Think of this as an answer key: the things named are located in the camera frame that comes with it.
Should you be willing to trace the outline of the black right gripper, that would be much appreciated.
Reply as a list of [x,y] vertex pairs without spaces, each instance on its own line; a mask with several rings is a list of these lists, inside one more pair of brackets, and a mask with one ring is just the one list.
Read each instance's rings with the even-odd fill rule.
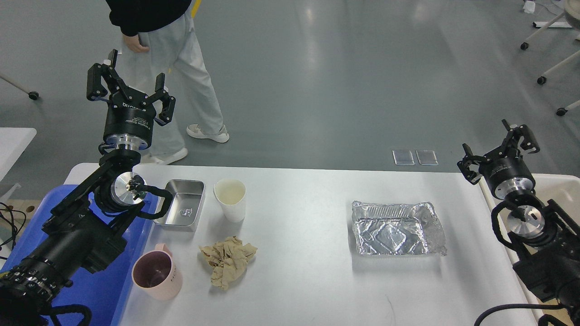
[[541,149],[532,130],[526,125],[510,124],[501,120],[507,135],[501,144],[501,157],[491,160],[486,156],[474,155],[472,149],[462,144],[464,156],[456,163],[470,184],[477,184],[483,177],[492,194],[504,200],[512,192],[535,192],[535,179],[530,173],[523,155],[536,154]]

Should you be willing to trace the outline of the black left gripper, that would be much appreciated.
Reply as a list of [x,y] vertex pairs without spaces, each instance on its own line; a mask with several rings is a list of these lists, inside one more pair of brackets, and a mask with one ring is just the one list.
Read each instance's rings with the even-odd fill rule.
[[[113,49],[104,62],[96,62],[87,71],[87,100],[108,101],[104,143],[115,146],[124,134],[138,139],[138,149],[145,150],[152,145],[154,121],[160,126],[172,121],[176,98],[165,89],[164,73],[158,74],[154,94],[147,98],[142,91],[129,92],[116,72],[118,53]],[[154,107],[157,101],[162,105],[160,113]]]

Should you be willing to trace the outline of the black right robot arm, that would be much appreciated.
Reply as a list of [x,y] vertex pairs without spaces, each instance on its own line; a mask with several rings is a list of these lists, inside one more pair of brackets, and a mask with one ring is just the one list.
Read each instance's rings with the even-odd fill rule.
[[475,155],[463,144],[464,156],[457,165],[471,184],[485,180],[498,203],[491,210],[497,240],[513,250],[518,261],[513,270],[541,304],[507,304],[485,310],[475,321],[479,326],[490,314],[507,309],[564,309],[572,324],[580,323],[579,225],[555,200],[542,202],[536,181],[524,163],[524,154],[540,148],[526,125],[502,120],[506,137],[495,149]]

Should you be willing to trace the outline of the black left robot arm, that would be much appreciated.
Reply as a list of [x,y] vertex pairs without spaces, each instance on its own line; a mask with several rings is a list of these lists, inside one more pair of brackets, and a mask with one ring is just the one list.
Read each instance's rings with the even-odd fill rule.
[[92,313],[85,305],[52,306],[62,288],[73,285],[79,268],[105,270],[122,252],[124,232],[136,217],[156,220],[170,209],[173,196],[134,173],[140,151],[149,148],[154,124],[172,121],[176,99],[158,74],[152,95],[126,85],[116,72],[118,50],[87,72],[87,99],[108,105],[99,167],[50,211],[42,225],[48,235],[21,262],[1,275],[1,324],[46,326],[49,317],[79,313],[81,326]]

